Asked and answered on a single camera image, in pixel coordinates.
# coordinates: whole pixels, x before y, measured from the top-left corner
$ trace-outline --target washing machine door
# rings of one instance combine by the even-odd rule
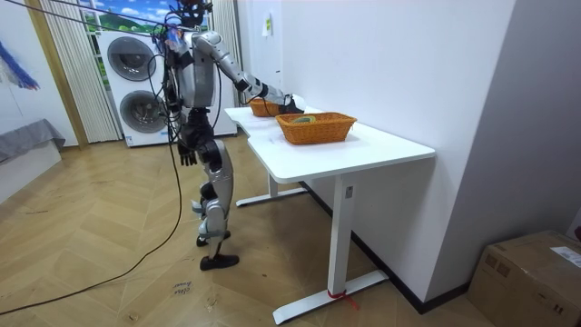
[[[121,101],[119,113],[123,121],[141,133],[156,133],[165,127],[162,99],[148,91],[134,91]]]
[[[113,70],[130,81],[144,81],[155,72],[152,49],[134,37],[123,36],[111,42],[107,57]]]

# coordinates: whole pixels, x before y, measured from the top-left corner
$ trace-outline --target striped curtain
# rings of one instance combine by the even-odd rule
[[[211,13],[210,29],[222,35],[223,42],[230,50],[230,54],[241,67],[240,38],[238,33],[238,17],[236,13],[236,3],[233,0],[212,0],[213,9]],[[240,105],[236,94],[238,90],[234,86],[234,103]]]
[[[76,4],[76,0],[65,1]],[[81,19],[79,10],[72,5],[48,0],[41,0],[41,5],[46,11]],[[121,128],[115,121],[83,25],[45,16],[89,143],[120,140]]]

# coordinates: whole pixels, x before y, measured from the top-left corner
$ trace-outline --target humanoid robot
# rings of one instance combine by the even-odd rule
[[[202,0],[190,0],[185,5],[204,6]],[[226,268],[240,259],[236,255],[220,254],[222,241],[230,237],[227,223],[234,181],[228,151],[222,141],[214,139],[207,117],[207,107],[212,105],[214,95],[213,66],[216,64],[247,98],[260,97],[278,104],[281,113],[302,113],[304,102],[297,95],[284,94],[244,73],[218,33],[180,32],[178,37],[181,41],[170,43],[172,46],[165,49],[166,55],[170,51],[173,54],[173,60],[165,68],[175,76],[166,79],[165,96],[173,113],[190,109],[179,135],[178,150],[182,165],[196,164],[197,154],[208,175],[208,182],[200,187],[201,200],[192,201],[193,211],[202,219],[196,243],[198,246],[209,245],[208,256],[202,258],[200,269]]]

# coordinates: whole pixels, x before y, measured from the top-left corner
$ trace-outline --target table top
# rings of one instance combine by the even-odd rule
[[[225,109],[249,136],[248,144],[277,183],[352,173],[433,157],[424,145],[355,123],[345,142],[290,144],[273,117],[256,117],[250,107]],[[307,107],[306,113],[320,113]]]

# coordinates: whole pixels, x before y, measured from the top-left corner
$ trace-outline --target cardboard box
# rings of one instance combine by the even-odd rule
[[[468,299],[497,327],[579,327],[580,253],[580,242],[555,232],[489,245]]]

